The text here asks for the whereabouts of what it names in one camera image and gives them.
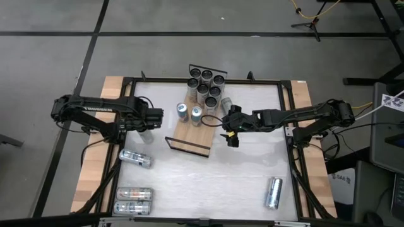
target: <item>wooden tray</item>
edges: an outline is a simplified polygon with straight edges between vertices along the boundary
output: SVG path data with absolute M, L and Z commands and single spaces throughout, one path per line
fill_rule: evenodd
M 191 110 L 195 106 L 200 107 L 200 105 L 198 103 L 191 102 L 188 96 L 185 97 L 184 103 L 188 107 L 189 120 L 186 123 L 178 120 L 177 126 L 175 127 L 174 136 L 166 137 L 165 140 L 171 149 L 209 157 L 216 127 L 208 127 L 203 124 L 201 124 L 199 127 L 193 126 L 191 123 Z M 215 116 L 218 115 L 220 102 L 218 102 L 218 105 L 219 106 L 216 108 Z M 219 123 L 217 119 L 207 120 L 206 118 L 203 119 L 203 122 L 211 125 L 216 125 Z

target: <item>silver can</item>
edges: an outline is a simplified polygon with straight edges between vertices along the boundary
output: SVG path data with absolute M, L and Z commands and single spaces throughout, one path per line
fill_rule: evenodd
M 206 115 L 215 115 L 216 112 L 216 105 L 217 105 L 217 100 L 216 98 L 213 97 L 208 97 L 205 100 L 205 114 Z M 212 120 L 213 117 L 205 117 L 206 120 Z
M 127 216 L 149 215 L 152 210 L 152 202 L 149 201 L 116 201 L 114 213 Z
M 266 197 L 265 206 L 270 209 L 278 209 L 280 200 L 280 191 L 282 189 L 282 179 L 273 177 L 271 182 L 271 188 Z
M 144 130 L 143 132 L 138 131 L 138 133 L 145 144 L 151 144 L 154 141 L 153 134 L 150 130 Z
M 188 116 L 188 107 L 185 103 L 178 103 L 177 104 L 177 114 L 179 117 L 179 120 L 183 123 L 188 122 L 189 116 Z
M 203 108 L 205 106 L 205 99 L 208 98 L 209 95 L 209 87 L 205 84 L 201 84 L 196 91 L 196 101 Z
M 120 201 L 152 201 L 153 189 L 141 187 L 119 187 L 116 199 Z
M 225 115 L 229 114 L 229 110 L 233 105 L 232 100 L 229 97 L 227 97 L 227 98 L 222 99 L 222 101 L 220 101 L 220 104 L 221 104 L 220 106 L 222 107 L 223 113 Z
M 191 76 L 191 78 L 195 78 L 198 81 L 201 81 L 201 71 L 199 69 L 191 69 L 189 75 Z
M 195 78 L 191 78 L 188 80 L 187 82 L 187 86 L 188 86 L 188 98 L 189 101 L 196 103 L 196 88 L 198 87 L 198 80 Z
M 210 87 L 213 78 L 213 73 L 210 70 L 205 70 L 202 72 L 201 83 Z
M 222 95 L 222 91 L 218 87 L 211 87 L 209 89 L 209 97 L 213 97 L 216 99 L 217 102 L 220 101 L 220 97 Z
M 128 150 L 128 149 L 122 149 L 122 151 L 119 153 L 119 159 L 122 161 L 127 161 L 130 163 L 134 163 L 136 165 L 145 167 L 145 168 L 150 168 L 152 165 L 152 158 L 149 156 L 146 156 L 144 154 L 139 154 L 134 151 Z
M 192 108 L 191 120 L 193 126 L 198 127 L 201 125 L 201 117 L 202 117 L 202 108 L 201 107 Z
M 216 75 L 212 80 L 212 86 L 216 86 L 223 91 L 225 88 L 225 78 L 221 75 Z

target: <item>can lid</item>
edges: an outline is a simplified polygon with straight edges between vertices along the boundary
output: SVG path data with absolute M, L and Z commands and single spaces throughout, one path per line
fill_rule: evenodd
M 194 77 L 197 78 L 198 76 L 201 75 L 201 71 L 199 69 L 192 69 L 189 74 Z
M 215 82 L 215 84 L 222 84 L 222 83 L 225 82 L 225 78 L 223 76 L 221 76 L 221 75 L 216 75 L 213 78 L 213 82 Z
M 198 80 L 194 79 L 194 78 L 191 78 L 191 79 L 188 80 L 187 84 L 191 88 L 196 88 L 198 86 Z
M 180 112 L 185 112 L 187 111 L 187 105 L 185 103 L 178 103 L 177 110 Z
M 199 85 L 197 89 L 198 89 L 198 92 L 201 94 L 205 94 L 209 91 L 209 87 L 207 87 L 207 85 L 205 85 L 205 84 Z
M 202 115 L 202 109 L 201 109 L 201 107 L 194 107 L 194 108 L 192 108 L 192 116 L 194 116 L 194 117 L 199 117 L 200 115 Z
M 220 95 L 220 88 L 218 88 L 218 87 L 211 87 L 210 90 L 209 90 L 209 94 L 210 94 L 211 96 L 214 96 L 214 97 L 219 96 L 219 95 Z
M 210 78 L 212 78 L 212 76 L 213 76 L 213 73 L 210 70 L 205 70 L 202 72 L 202 77 L 204 79 L 210 79 Z
M 205 100 L 205 105 L 207 107 L 216 107 L 216 103 L 217 103 L 216 98 L 213 98 L 213 97 L 208 97 Z

